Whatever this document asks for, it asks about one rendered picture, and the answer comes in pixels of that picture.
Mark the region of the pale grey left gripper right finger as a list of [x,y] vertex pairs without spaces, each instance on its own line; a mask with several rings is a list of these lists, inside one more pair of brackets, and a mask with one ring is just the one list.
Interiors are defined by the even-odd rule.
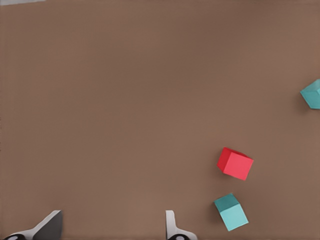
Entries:
[[198,240],[198,237],[193,232],[177,227],[173,210],[165,211],[165,223],[166,240]]

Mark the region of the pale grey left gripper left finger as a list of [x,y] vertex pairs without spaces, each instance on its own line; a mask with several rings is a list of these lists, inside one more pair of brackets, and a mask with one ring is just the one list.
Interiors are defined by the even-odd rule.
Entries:
[[54,210],[35,227],[12,233],[3,240],[60,240],[63,231],[63,211]]

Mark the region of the teal cube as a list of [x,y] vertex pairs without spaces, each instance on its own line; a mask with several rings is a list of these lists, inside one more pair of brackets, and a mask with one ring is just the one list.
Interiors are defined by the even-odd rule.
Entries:
[[213,203],[229,232],[249,223],[240,202],[233,193],[220,197]]
[[320,78],[302,89],[300,94],[311,109],[320,110]]

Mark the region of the red cube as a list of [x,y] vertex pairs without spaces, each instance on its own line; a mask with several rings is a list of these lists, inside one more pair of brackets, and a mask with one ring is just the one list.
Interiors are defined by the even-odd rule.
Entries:
[[223,147],[217,167],[223,174],[245,181],[249,175],[254,160],[244,153]]

